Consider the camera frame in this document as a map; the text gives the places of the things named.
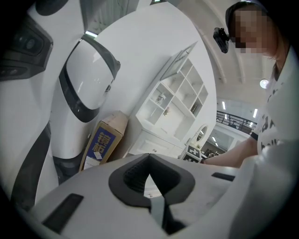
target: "black camera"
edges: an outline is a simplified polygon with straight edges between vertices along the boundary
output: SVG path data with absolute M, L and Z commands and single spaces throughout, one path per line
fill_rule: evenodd
M 229 36 L 225 33 L 223 28 L 215 28 L 213 38 L 217 42 L 218 46 L 220 47 L 220 50 L 223 53 L 228 52 L 228 41 Z

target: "shelf compartment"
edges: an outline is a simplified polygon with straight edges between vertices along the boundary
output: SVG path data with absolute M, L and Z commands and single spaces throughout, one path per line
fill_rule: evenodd
M 176 96 L 184 103 L 184 105 L 190 109 L 195 98 L 197 97 L 197 93 L 191 87 L 190 83 L 187 80 L 184 80 L 182 85 L 180 86 Z
M 194 104 L 191 107 L 191 113 L 194 114 L 195 117 L 197 117 L 198 113 L 200 112 L 202 108 L 202 103 L 199 100 L 199 98 L 196 98 L 196 101 L 194 102 Z
M 202 104 L 204 104 L 204 102 L 206 101 L 207 95 L 208 95 L 208 93 L 206 91 L 206 87 L 203 86 L 200 93 L 199 93 L 199 99 L 200 99 Z
M 186 79 L 188 80 L 192 88 L 195 90 L 195 92 L 198 94 L 203 85 L 203 81 L 197 70 L 194 68 L 194 66 L 189 71 Z
M 148 100 L 140 109 L 137 117 L 140 120 L 147 120 L 151 124 L 156 124 L 164 110 L 152 100 Z
M 161 94 L 164 94 L 164 96 L 166 98 L 165 98 L 165 100 L 162 101 L 161 104 L 159 104 L 158 103 L 158 99 L 159 99 L 159 97 L 160 97 Z M 169 102 L 171 101 L 172 97 L 173 97 L 173 94 L 162 83 L 159 83 L 158 87 L 152 93 L 150 99 L 155 104 L 157 104 L 158 106 L 160 106 L 162 109 L 165 109 L 167 107 L 167 105 L 169 104 Z
M 183 80 L 184 80 L 184 75 L 179 72 L 176 75 L 170 76 L 164 80 L 162 80 L 163 84 L 165 84 L 169 89 L 172 90 L 173 93 L 176 93 L 179 87 L 181 86 Z
M 181 141 L 195 121 L 195 117 L 178 98 L 173 99 L 168 105 L 169 112 L 162 115 L 155 126 Z
M 191 113 L 191 111 L 184 105 L 184 103 L 178 98 L 173 97 L 172 103 L 187 117 L 191 117 L 195 119 L 195 116 Z
M 183 65 L 183 67 L 181 68 L 181 72 L 183 73 L 184 76 L 187 76 L 189 70 L 192 67 L 192 63 L 189 59 L 186 60 L 185 64 Z

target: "white plastic panel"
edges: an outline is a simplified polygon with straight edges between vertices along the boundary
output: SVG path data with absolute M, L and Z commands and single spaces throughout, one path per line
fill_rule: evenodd
M 84 123 L 69 108 L 58 82 L 50 115 L 51 145 L 55 157 L 70 159 L 83 150 L 96 118 Z
M 82 40 L 72 52 L 66 68 L 82 103 L 89 109 L 99 108 L 104 102 L 105 90 L 113 80 L 101 55 Z
M 9 198 L 26 155 L 49 121 L 60 70 L 84 33 L 79 0 L 68 1 L 50 16 L 38 14 L 35 5 L 27 13 L 54 44 L 44 72 L 0 82 L 0 183 Z
M 50 144 L 36 189 L 35 204 L 58 186 L 58 176 L 53 162 Z

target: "black railing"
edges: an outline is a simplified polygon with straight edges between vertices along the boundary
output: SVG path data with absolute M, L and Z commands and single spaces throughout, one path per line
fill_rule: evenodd
M 230 126 L 244 133 L 251 134 L 256 128 L 256 123 L 242 117 L 217 110 L 216 122 Z

